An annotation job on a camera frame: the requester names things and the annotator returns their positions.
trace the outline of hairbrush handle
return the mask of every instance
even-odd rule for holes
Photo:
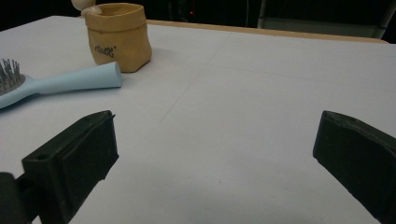
[[[107,63],[56,77],[48,77],[32,83],[37,93],[51,94],[62,91],[120,87],[122,78],[117,63]]]

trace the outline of tan pouch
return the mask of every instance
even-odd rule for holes
[[[85,15],[93,59],[97,64],[118,62],[121,72],[137,71],[152,54],[144,8],[128,3],[99,8],[102,14]]]

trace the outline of dark background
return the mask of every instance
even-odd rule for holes
[[[189,21],[257,27],[261,0],[97,0],[97,4],[129,2],[145,7],[150,20]],[[265,15],[306,21],[378,25],[390,0],[267,0]],[[0,31],[52,15],[79,15],[70,0],[1,0]],[[382,38],[396,43],[393,16]]]

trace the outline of tabletop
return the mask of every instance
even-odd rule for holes
[[[312,156],[330,110],[396,136],[396,47],[150,24],[151,61],[120,89],[0,110],[0,171],[76,120],[115,115],[120,154],[71,223],[378,223]],[[31,77],[95,66],[83,19],[0,33]]]

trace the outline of white surface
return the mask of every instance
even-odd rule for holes
[[[150,63],[121,89],[0,110],[0,171],[111,110],[120,158],[71,223],[378,223],[312,157],[323,110],[396,136],[396,47],[150,25]],[[0,33],[31,77],[94,66],[84,20]]]

